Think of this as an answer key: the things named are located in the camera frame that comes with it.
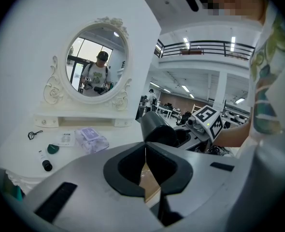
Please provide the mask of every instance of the railing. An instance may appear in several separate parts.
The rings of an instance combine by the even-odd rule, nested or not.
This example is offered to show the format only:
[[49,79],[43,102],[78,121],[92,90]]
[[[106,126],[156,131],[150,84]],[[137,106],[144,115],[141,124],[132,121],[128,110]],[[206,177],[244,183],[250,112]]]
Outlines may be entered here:
[[159,58],[176,55],[218,54],[248,61],[253,50],[254,47],[250,45],[229,41],[189,41],[164,45],[158,40],[154,54]]

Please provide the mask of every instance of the window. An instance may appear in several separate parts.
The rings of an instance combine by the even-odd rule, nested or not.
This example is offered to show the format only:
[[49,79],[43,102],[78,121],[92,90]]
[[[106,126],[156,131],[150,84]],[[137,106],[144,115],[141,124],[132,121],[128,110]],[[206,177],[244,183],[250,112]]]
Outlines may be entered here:
[[71,72],[73,71],[74,63],[74,60],[66,61],[66,73],[69,80],[71,79]]
[[105,51],[108,53],[108,60],[106,62],[106,66],[109,63],[110,56],[113,52],[112,49],[109,49],[101,44],[97,44],[93,41],[89,41],[82,38],[77,38],[73,43],[73,50],[72,50],[72,56],[79,57],[83,59],[90,60],[92,62],[96,62],[96,56],[100,51]]
[[94,43],[92,41],[85,40],[78,53],[79,58],[88,59],[92,62],[96,62],[96,56],[103,48],[102,45]]
[[82,38],[77,38],[74,43],[71,45],[72,46],[72,53],[71,53],[71,49],[69,51],[69,55],[72,55],[74,57],[77,56],[78,52],[79,52],[79,49],[83,43],[84,39]]

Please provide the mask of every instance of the oval mirror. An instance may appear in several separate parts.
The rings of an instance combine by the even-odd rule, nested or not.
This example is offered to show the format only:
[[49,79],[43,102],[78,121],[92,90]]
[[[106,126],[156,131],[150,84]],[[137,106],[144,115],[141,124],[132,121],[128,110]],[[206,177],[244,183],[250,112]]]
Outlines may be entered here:
[[122,37],[108,27],[83,31],[71,45],[66,61],[72,87],[90,97],[112,90],[125,67],[125,49]]

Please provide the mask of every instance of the cap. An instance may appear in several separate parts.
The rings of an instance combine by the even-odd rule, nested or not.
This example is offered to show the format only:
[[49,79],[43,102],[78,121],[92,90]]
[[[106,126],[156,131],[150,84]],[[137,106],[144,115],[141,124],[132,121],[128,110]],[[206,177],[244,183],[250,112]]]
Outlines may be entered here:
[[45,169],[47,172],[49,172],[50,170],[52,170],[52,165],[51,165],[50,161],[45,160],[45,161],[42,162],[42,165],[43,165],[44,169]]
[[97,55],[97,58],[99,60],[102,60],[102,61],[107,61],[108,60],[108,53],[105,51],[100,51],[99,54]]
[[48,145],[47,151],[49,154],[55,154],[59,151],[59,146],[57,145]]

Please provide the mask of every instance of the black bottle cap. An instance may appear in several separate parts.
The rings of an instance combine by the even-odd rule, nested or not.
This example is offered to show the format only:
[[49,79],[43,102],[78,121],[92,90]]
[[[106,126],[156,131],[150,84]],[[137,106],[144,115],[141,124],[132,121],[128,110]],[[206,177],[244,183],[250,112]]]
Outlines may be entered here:
[[51,165],[50,161],[45,160],[42,162],[42,165],[47,172],[52,170],[52,165]]

